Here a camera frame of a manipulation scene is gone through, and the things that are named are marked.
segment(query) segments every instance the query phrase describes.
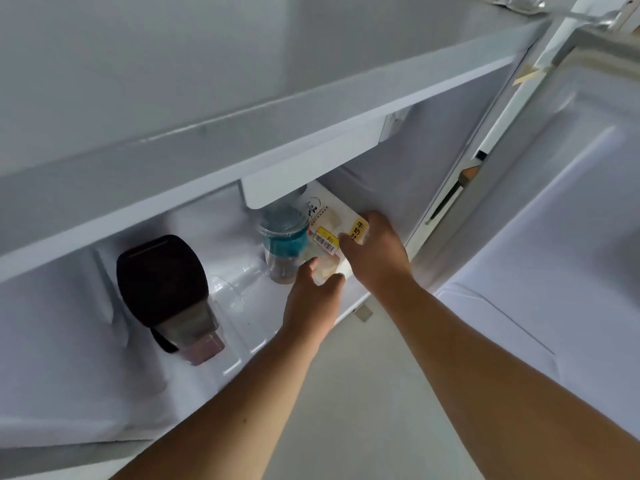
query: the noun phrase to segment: white floor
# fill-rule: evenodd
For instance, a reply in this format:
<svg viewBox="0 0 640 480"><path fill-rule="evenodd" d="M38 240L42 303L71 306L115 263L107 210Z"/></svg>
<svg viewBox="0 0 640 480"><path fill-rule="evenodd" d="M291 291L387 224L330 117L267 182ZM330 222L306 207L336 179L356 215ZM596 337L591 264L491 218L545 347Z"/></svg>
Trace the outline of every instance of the white floor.
<svg viewBox="0 0 640 480"><path fill-rule="evenodd" d="M396 327L367 306L322 345L264 480L482 480ZM125 462L23 478L106 480Z"/></svg>

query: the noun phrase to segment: black lid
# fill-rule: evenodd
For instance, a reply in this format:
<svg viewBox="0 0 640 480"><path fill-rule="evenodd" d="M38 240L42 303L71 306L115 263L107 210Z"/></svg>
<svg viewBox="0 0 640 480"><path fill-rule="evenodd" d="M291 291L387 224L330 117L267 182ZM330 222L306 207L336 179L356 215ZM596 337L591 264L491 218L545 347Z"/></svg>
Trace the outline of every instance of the black lid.
<svg viewBox="0 0 640 480"><path fill-rule="evenodd" d="M156 326L209 295L207 276L189 245L165 235L118 257L118 288L142 325Z"/></svg>

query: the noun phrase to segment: white food package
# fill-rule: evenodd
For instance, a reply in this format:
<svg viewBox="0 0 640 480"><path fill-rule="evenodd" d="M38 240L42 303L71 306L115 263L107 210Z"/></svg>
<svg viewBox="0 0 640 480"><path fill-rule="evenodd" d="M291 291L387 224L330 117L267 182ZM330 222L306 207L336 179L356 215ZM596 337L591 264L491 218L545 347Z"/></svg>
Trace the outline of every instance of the white food package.
<svg viewBox="0 0 640 480"><path fill-rule="evenodd" d="M316 283L324 283L333 273L351 276L351 265L340 249L338 236L345 233L363 244L369 223L316 181L307 184L298 199L298 208L306 209L309 217L309 243L302 258L308 261L319 257Z"/></svg>

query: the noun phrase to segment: refrigerator door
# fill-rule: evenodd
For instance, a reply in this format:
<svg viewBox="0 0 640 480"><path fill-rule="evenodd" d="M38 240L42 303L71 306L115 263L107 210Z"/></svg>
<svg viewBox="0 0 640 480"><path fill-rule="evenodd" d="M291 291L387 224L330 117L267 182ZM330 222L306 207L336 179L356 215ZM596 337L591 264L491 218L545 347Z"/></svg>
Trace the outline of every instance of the refrigerator door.
<svg viewBox="0 0 640 480"><path fill-rule="evenodd" d="M414 260L463 320L640 438L640 45L576 31Z"/></svg>

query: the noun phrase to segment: person's right hand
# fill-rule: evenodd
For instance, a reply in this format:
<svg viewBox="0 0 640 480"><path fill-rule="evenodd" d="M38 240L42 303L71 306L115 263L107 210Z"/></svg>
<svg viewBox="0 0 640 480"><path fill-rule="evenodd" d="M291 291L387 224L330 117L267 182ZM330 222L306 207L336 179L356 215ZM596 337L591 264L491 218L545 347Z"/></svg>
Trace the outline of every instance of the person's right hand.
<svg viewBox="0 0 640 480"><path fill-rule="evenodd" d="M362 214L369 222L369 236L358 244L347 234L340 234L340 249L349 261L353 274L374 296L398 279L411 277L411 266L402 241L388 219L376 211Z"/></svg>

